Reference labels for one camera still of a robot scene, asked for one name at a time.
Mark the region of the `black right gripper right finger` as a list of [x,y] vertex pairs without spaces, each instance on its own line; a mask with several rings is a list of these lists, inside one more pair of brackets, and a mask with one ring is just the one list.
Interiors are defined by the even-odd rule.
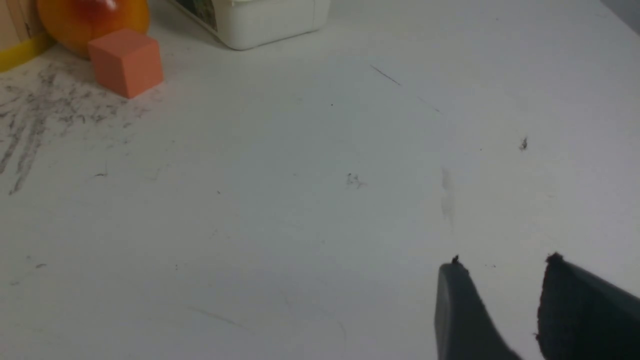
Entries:
[[637,360],[640,299],[553,253],[535,338],[546,360]]

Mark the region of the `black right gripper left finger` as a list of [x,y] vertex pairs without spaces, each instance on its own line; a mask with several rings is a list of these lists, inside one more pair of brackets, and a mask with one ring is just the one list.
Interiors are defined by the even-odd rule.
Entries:
[[434,330],[439,360],[521,358],[501,337],[458,256],[438,269]]

